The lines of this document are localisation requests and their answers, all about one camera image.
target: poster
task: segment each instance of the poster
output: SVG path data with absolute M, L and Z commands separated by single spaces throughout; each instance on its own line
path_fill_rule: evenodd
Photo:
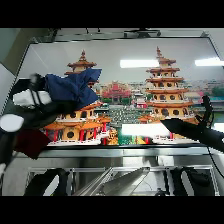
M 202 96 L 208 95 L 214 123 L 223 122 L 223 68 L 195 65 L 195 60 L 213 57 L 204 38 L 48 43 L 31 46 L 20 76 L 34 69 L 59 76 L 102 69 L 98 82 L 89 83 L 99 100 L 45 127 L 49 145 L 186 144 L 196 142 L 169 133 L 160 120 L 176 117 L 197 124 L 195 115 L 205 111 Z M 121 60 L 153 59 L 159 67 L 120 66 Z

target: sky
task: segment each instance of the sky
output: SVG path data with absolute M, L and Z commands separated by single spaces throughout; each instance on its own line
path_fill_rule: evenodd
M 95 40 L 31 44 L 19 72 L 20 78 L 32 73 L 64 76 L 68 63 L 79 60 L 84 49 L 89 62 L 101 68 L 100 83 L 111 81 L 142 82 L 149 78 L 147 68 L 120 68 L 120 60 L 156 59 L 157 46 L 165 58 L 177 61 L 173 67 L 186 80 L 224 79 L 222 67 L 197 67 L 195 60 L 217 57 L 207 38 L 151 38 L 129 40 Z

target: wire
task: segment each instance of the wire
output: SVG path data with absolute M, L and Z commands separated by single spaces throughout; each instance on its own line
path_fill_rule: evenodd
M 213 162 L 213 164 L 214 164 L 216 170 L 218 171 L 218 173 L 220 174 L 220 176 L 224 179 L 224 175 L 221 173 L 221 171 L 219 170 L 218 166 L 216 165 L 216 163 L 215 163 L 215 161 L 214 161 L 214 159 L 213 159 L 213 157 L 212 157 L 212 154 L 211 154 L 211 152 L 210 152 L 209 147 L 207 147 L 207 149 L 208 149 L 208 154 L 209 154 L 209 156 L 211 157 L 211 160 L 212 160 L 212 162 Z

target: tree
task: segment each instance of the tree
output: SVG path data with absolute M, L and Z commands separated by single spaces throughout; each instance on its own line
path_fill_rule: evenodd
M 214 87 L 212 89 L 213 96 L 224 96 L 224 88 L 223 87 Z
M 147 94 L 147 96 L 146 96 L 147 100 L 151 100 L 152 96 L 153 96 L 152 94 Z
M 112 99 L 111 98 L 103 98 L 102 101 L 104 103 L 112 103 Z
M 122 104 L 127 105 L 130 104 L 130 98 L 122 98 L 121 99 Z

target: temple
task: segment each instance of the temple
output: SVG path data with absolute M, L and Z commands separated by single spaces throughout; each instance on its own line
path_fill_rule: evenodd
M 176 60 L 164 58 L 158 47 L 157 59 L 160 67 L 146 70 L 152 74 L 146 82 L 152 83 L 153 86 L 147 88 L 146 92 L 152 94 L 147 104 L 153 107 L 153 110 L 151 114 L 141 116 L 140 123 L 157 123 L 165 118 L 179 118 L 190 123 L 197 123 L 193 111 L 189 108 L 193 102 L 184 96 L 184 93 L 189 90 L 181 84 L 183 77 L 176 75 L 180 69 L 172 67 Z M 169 138 L 173 141 L 175 138 L 183 137 L 170 133 Z
M 86 60 L 83 50 L 78 62 L 68 64 L 72 71 L 66 72 L 65 75 L 78 75 L 95 65 L 96 63 Z M 54 123 L 44 127 L 46 136 L 51 139 L 48 146 L 98 145 L 101 143 L 106 145 L 110 141 L 114 142 L 116 136 L 113 134 L 113 130 L 110 131 L 109 126 L 111 119 L 107 116 L 98 116 L 94 111 L 100 105 L 102 103 L 96 101 L 71 114 L 61 114 Z
M 110 99 L 112 104 L 122 103 L 122 99 L 129 99 L 131 91 L 127 84 L 112 82 L 105 86 L 102 90 L 102 98 Z

